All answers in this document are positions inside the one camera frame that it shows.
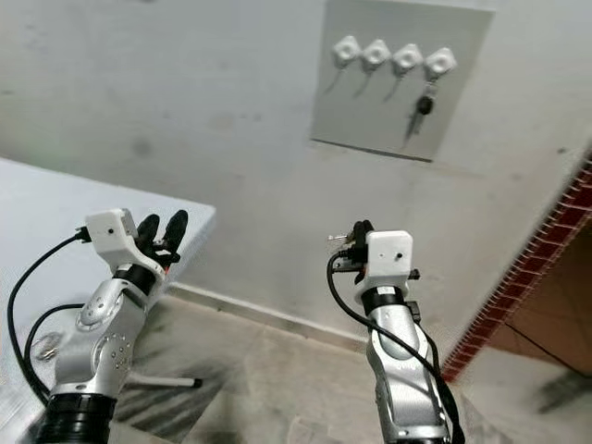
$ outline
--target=white wall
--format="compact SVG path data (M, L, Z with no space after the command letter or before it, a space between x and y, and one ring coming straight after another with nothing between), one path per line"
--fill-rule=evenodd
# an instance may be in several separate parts
M408 229L446 352L589 134L592 4L495 5L427 165L308 141L321 0L0 0L0 153L215 205L186 283L344 330L326 235Z

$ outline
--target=robotic hand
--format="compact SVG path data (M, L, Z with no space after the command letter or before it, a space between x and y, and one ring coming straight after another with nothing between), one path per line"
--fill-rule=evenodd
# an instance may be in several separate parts
M99 285L76 319L76 329L60 348L37 442L106 443L117 396L128 377L134 341L187 227L178 211L162 240L154 241L159 217L136 229L125 209L86 218L88 239L109 264L113 277Z
M407 281L420 277L411 269L413 238L406 231L374 231L367 220L356 222L344 238L345 248L327 264L327 281L338 305L370 329L366 355L376 376L385 442L450 442L446 411L453 428L451 442L464 443L456 404L439 374L436 344L419 327L417 303L406 301ZM343 302L333 283L333 273L356 271L355 300L363 305L366 318ZM429 349L432 363L426 359Z

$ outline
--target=white table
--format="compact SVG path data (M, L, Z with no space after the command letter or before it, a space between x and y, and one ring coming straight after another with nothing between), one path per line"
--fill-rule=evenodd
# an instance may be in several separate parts
M43 410L20 373L6 325L8 295L22 272L41 254L71 236L75 228L84 224L86 215L125 207L138 224L149 214L157 213L161 216L162 234L167 220L177 210L185 209L189 213L189 225L179 247L181 261L171 267L167 284L175 281L199 252L214 225L216 210L201 203L3 159L0 159L0 205L0 442L17 442ZM21 349L31 325L43 312L63 303L85 302L108 277L106 263L91 244L75 242L48 259L27 280L15 303L15 327ZM67 319L64 316L68 314L55 314L46 322L55 325L64 322ZM41 374L41 377L51 380L53 375Z

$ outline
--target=black cable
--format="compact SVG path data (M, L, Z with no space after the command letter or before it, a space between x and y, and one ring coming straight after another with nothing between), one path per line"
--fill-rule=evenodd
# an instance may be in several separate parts
M31 362L31 347L32 347L33 340L35 339L35 335L37 334L37 330L39 329L39 327L41 326L43 321L45 319L47 319L47 317L49 317L53 313L59 312L61 310L68 310L68 309L72 309L72 308L82 308L83 306L84 306L83 303L68 303L65 305L58 305L57 307L47 310L45 313L43 313L41 315L41 317L39 319L37 319L37 321L35 321L35 324L33 324L33 327L31 328L31 332L29 333L29 336L27 337L27 343L25 344L25 352L24 352L25 365L27 366L27 369L29 370L29 372L32 374L35 385L45 395L45 403L47 403L47 397L49 396L49 388L37 376L37 374L35 373L35 369L33 368L33 365Z
M545 347L543 347L542 345L540 345L538 342L536 342L534 339L529 338L528 336L526 336L522 331L520 331L518 328L508 324L507 322L504 322L504 325L506 327L508 327L509 329L511 329L514 333L516 333L519 336L522 336L524 339L526 339L528 342L530 342L531 344L533 344L535 347L537 347L539 350L541 350L542 352L546 353L548 356L550 356L551 358L553 358L555 361L557 361L559 364L563 365L565 368L571 370L572 372L574 372L575 374L581 376L581 377L590 377L590 375L586 375L582 372L580 372L577 368L573 367L571 364L566 363L565 361L563 361L562 358L560 358L559 356L557 356L555 353L547 350Z
M20 367L20 371L25 376L25 379L27 380L27 382L31 386L31 389L33 390L33 392L35 393L37 398L39 398L39 401L41 401L43 403L46 403L45 396L44 396L41 388L39 388L36 385L35 378L37 376L34 373L32 374L29 371L29 369L27 368L27 365L25 364L25 360L23 359L23 356L20 352L19 340L17 339L17 331L15 329L15 320L14 320L15 299L17 298L17 293L19 293L19 290L20 290L20 287L22 287L22 284L24 284L25 280L27 280L27 278L31 275L31 273L33 271L35 271L35 269L39 265L41 265L51 255L57 253L59 250L61 250L65 246L67 246L70 243L72 243L73 241L77 241L77 240L85 240L83 231L80 231L79 233L75 234L74 236L67 238L66 240L58 243L54 248L49 250L47 253L45 253L43 256L41 256L39 259L37 259L27 269L27 271L25 271L23 273L23 275L18 279L14 288L10 292L10 296L8 297L8 305L6 307L6 317L7 317L7 323L8 323L8 336L10 337L10 343L12 344L12 349L15 352L15 356L17 358L17 363L18 363L18 366Z
M333 296L333 299L335 299L335 302L337 303L337 305L346 313L346 315L348 315L349 317L358 321L360 324L362 324L370 329L373 329L376 332L380 333L381 335L389 338L390 340L392 340L393 342L395 342L396 344L401 346L409 354L411 354L411 356L413 358L415 358L417 361L419 361L419 363L421 365L423 365L425 367L425 369L430 373L430 375L436 381L436 386L438 387L438 391L440 394L440 398L442 400L442 404L444 405L444 409L446 410L446 413L448 414L450 422L452 423L452 437L451 437L452 444L464 444L465 439L464 439L463 429L461 428L461 420L460 420L460 416L459 416L459 411L456 406L456 402L454 400L454 397L452 396L452 392L450 391L450 388L446 384L446 381L444 381L440 372L438 371L439 369L437 370L437 368L435 368L434 365L432 365L430 362L428 362L426 358L424 358L422 355L420 355L413 347L411 347L409 344L407 344L401 338L397 337L396 335L393 335L391 332L389 332L385 328L378 326L377 324L375 324L371 320L354 312L339 296L339 293L335 287L335 282L333 281L333 273L334 273L333 265L334 265L335 261L338 258L340 258L343 254L344 254L344 252L337 252L337 253L333 254L327 262L327 284L329 286L329 290L331 291L331 295ZM431 338L428 341L430 342L430 344L433 343L434 346L436 345ZM432 348L432 353L433 353L433 356L438 357L438 351L437 351L436 347Z

